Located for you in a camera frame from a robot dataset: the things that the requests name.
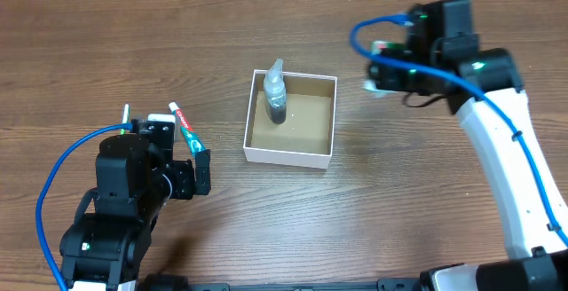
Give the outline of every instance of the wooden tabletop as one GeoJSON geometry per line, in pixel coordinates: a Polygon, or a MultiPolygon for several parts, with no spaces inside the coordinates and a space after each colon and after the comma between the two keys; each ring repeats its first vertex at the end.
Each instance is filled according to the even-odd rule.
{"type": "MultiPolygon", "coordinates": [[[[160,214],[141,276],[261,284],[415,277],[506,258],[477,156],[444,102],[361,89],[347,44],[365,19],[434,0],[0,0],[0,290],[55,290],[35,228],[36,199],[79,137],[172,100],[211,149],[207,197],[160,214]],[[246,162],[252,72],[338,77],[327,171],[246,162]]],[[[540,145],[568,193],[568,0],[473,0],[484,48],[506,47],[530,97],[540,145]]],[[[401,40],[393,26],[362,39],[401,40]]],[[[59,241],[95,186],[98,138],[69,156],[43,205],[59,241]]],[[[184,143],[176,158],[186,159],[184,143]]]]}

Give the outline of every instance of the white box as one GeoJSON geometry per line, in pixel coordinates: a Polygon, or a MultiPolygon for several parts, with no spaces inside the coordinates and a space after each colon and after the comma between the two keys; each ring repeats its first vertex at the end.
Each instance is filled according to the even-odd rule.
{"type": "Polygon", "coordinates": [[[266,70],[250,87],[243,149],[247,161],[327,169],[334,147],[337,77],[283,72],[286,121],[270,121],[264,106],[266,70]]]}

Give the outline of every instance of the wood surface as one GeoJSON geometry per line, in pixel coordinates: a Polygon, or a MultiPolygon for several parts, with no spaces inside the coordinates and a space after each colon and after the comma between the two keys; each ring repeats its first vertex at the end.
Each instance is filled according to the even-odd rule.
{"type": "MultiPolygon", "coordinates": [[[[505,259],[501,221],[477,156],[446,104],[400,105],[361,89],[347,43],[365,19],[434,0],[1,0],[0,290],[56,290],[35,206],[79,137],[172,100],[212,151],[207,197],[162,210],[141,276],[260,284],[415,277],[505,259]],[[276,58],[338,80],[327,171],[247,163],[252,72],[276,58]]],[[[483,47],[506,47],[532,121],[568,193],[568,0],[473,0],[483,47]]],[[[380,26],[362,40],[398,40],[380,26]]],[[[98,138],[69,156],[43,206],[51,250],[95,185],[98,138]]],[[[175,155],[185,159],[185,144],[175,155]]]]}

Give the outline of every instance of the bottle containing dark liquid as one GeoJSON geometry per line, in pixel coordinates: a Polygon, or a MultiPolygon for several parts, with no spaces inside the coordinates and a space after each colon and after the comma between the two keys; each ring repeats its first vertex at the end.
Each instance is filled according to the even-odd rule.
{"type": "Polygon", "coordinates": [[[282,76],[282,59],[276,62],[264,77],[264,94],[266,96],[266,112],[276,124],[286,121],[286,85],[282,76]]]}

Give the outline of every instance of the toothpaste tube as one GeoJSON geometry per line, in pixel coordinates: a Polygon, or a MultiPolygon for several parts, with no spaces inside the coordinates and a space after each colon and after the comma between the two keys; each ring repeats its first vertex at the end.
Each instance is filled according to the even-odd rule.
{"type": "Polygon", "coordinates": [[[181,121],[181,133],[184,135],[187,146],[192,152],[192,156],[194,157],[196,153],[204,151],[205,145],[199,140],[197,134],[193,132],[192,126],[187,122],[187,118],[185,118],[179,106],[175,102],[171,102],[170,110],[171,114],[175,115],[181,121]]]}

